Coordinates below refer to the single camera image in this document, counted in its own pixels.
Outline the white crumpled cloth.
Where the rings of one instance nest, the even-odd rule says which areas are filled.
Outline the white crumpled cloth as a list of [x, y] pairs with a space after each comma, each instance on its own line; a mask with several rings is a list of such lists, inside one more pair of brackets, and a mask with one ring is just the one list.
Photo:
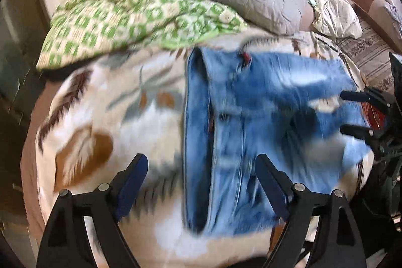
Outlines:
[[312, 27], [333, 39], [362, 36], [360, 20], [347, 0], [308, 0], [313, 8]]

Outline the blue denim jeans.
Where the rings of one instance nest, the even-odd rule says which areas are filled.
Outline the blue denim jeans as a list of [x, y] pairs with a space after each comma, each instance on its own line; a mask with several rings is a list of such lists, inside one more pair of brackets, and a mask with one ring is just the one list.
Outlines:
[[276, 223], [256, 177], [260, 154], [328, 194], [371, 152], [339, 131], [367, 123], [360, 105], [339, 97], [356, 90], [339, 59], [199, 47], [186, 73], [184, 217], [195, 234], [231, 237]]

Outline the striped floral bed sheet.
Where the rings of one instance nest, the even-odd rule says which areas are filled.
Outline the striped floral bed sheet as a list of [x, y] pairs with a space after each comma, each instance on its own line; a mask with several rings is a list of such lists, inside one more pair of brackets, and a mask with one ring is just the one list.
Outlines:
[[359, 68], [363, 80], [370, 86], [394, 94], [388, 44], [358, 16], [363, 34], [360, 38], [338, 39], [335, 43]]

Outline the dark wooden glass door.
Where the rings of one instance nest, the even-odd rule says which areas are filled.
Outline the dark wooden glass door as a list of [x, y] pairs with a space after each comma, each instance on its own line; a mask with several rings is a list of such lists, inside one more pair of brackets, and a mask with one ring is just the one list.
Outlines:
[[1, 0], [1, 220], [27, 224], [20, 159], [44, 82], [35, 70], [50, 19], [44, 0]]

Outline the leaf pattern fleece blanket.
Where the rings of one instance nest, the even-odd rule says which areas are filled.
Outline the leaf pattern fleece blanket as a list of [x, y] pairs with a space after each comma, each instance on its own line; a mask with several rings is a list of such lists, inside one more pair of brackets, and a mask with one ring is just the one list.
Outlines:
[[[186, 70], [199, 47], [339, 59], [356, 90], [364, 86], [355, 64], [331, 40], [303, 31], [276, 37], [249, 28], [188, 48], [135, 47], [79, 65], [63, 83], [46, 85], [22, 153], [23, 198], [36, 239], [41, 239], [61, 190], [91, 192], [142, 153], [148, 173], [119, 228], [143, 267], [224, 267], [268, 253], [278, 219], [267, 229], [231, 237], [195, 234], [185, 225]], [[351, 199], [365, 184], [373, 157], [371, 151], [333, 190]]]

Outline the green checkered quilt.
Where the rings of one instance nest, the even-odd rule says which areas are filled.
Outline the green checkered quilt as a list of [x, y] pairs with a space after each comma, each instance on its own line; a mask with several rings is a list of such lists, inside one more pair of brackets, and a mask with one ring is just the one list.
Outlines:
[[190, 47], [247, 23], [211, 0], [67, 0], [56, 8], [36, 68], [60, 69], [123, 47]]

